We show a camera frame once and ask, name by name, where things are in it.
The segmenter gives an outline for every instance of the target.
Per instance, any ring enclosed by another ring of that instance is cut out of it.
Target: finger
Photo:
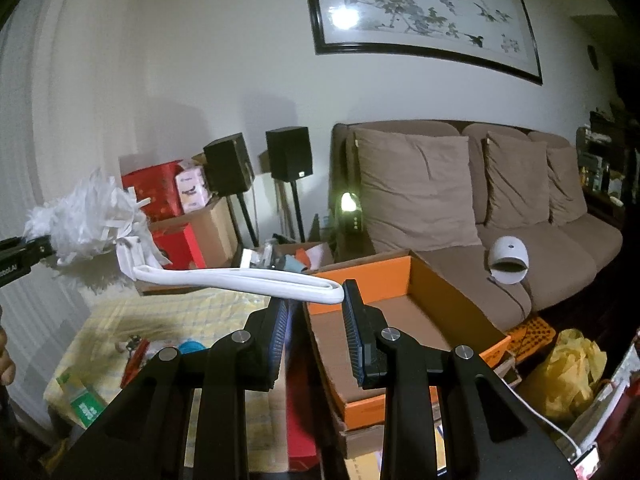
[[[4,350],[0,354],[0,383],[2,386],[8,386],[14,382],[15,364],[9,357],[9,352]]]

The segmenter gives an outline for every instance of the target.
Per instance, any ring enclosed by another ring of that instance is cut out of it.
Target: human hand
[[[0,307],[0,316],[2,316],[2,307]],[[6,332],[0,327],[0,384],[8,386],[14,382],[15,364],[9,357],[6,350]]]

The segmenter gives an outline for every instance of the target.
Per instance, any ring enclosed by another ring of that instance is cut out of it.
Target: white plastic handle
[[[147,265],[132,269],[137,280],[156,285],[213,286],[286,300],[336,304],[344,299],[342,287],[331,280],[271,269],[165,270]]]

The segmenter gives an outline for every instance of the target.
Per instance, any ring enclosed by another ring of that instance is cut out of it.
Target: white curtain
[[[21,0],[0,32],[0,239],[20,236],[26,213],[68,193],[147,135],[139,0]],[[110,290],[108,294],[132,294]],[[24,423],[50,436],[42,394],[95,297],[44,266],[0,289],[9,387]]]

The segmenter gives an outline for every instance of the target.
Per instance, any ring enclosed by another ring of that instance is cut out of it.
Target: painting
[[[317,54],[438,57],[542,84],[523,0],[309,0],[309,8]]]

